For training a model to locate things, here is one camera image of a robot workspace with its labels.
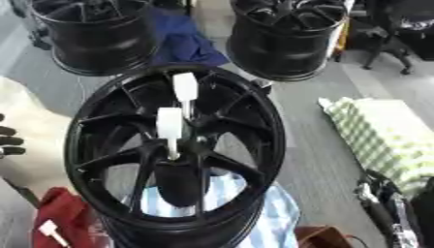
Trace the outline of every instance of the checkered fabric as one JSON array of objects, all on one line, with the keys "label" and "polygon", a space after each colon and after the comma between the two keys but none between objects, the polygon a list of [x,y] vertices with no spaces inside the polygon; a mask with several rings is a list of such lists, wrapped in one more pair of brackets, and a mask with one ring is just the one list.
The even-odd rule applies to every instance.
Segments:
[{"label": "checkered fabric", "polygon": [[434,134],[404,102],[320,99],[365,169],[390,178],[407,198],[434,176]]},{"label": "checkered fabric", "polygon": [[[205,210],[215,209],[232,200],[245,187],[245,181],[235,174],[213,176],[204,199]],[[165,202],[156,187],[147,188],[141,199],[144,213],[162,217],[189,216],[194,207],[177,208]],[[263,212],[255,228],[238,248],[296,248],[294,228],[299,209],[293,198],[277,183],[266,192]]]}]

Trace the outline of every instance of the green plaid cloth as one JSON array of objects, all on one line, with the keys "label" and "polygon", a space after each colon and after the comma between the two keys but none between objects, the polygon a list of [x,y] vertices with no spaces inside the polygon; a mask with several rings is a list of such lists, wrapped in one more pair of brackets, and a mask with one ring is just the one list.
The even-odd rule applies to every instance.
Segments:
[{"label": "green plaid cloth", "polygon": [[434,176],[434,134],[399,100],[320,99],[365,169],[390,178],[413,197]]}]

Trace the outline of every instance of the blue cloth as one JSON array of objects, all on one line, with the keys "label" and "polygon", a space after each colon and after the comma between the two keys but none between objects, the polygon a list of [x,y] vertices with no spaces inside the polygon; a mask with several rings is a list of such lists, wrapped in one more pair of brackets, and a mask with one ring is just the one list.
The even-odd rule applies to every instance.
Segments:
[{"label": "blue cloth", "polygon": [[159,43],[153,65],[191,62],[220,66],[228,59],[205,38],[191,18],[157,8],[150,9],[153,30]]},{"label": "blue cloth", "polygon": [[[204,199],[204,208],[215,209],[236,197],[245,187],[245,181],[235,174],[211,177]],[[174,207],[164,201],[156,187],[143,191],[141,210],[161,217],[194,215],[194,207]],[[278,184],[265,195],[263,212],[257,225],[237,248],[296,248],[294,229],[300,212],[293,198]]]}]

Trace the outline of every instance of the black bag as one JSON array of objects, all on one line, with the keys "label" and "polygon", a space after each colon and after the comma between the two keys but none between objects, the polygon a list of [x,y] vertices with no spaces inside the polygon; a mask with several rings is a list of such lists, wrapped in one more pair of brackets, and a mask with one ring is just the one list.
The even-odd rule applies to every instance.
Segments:
[{"label": "black bag", "polygon": [[424,191],[412,199],[412,206],[426,247],[434,248],[434,177],[428,181]]}]

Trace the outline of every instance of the dark blue fabric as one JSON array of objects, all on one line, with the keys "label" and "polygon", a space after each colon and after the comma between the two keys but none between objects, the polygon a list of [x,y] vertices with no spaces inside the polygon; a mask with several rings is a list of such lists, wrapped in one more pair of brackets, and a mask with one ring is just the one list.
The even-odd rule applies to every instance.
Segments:
[{"label": "dark blue fabric", "polygon": [[159,48],[152,60],[153,65],[170,62],[192,62],[208,66],[220,66],[228,59],[205,38],[191,18],[164,10],[150,10],[154,33]]}]

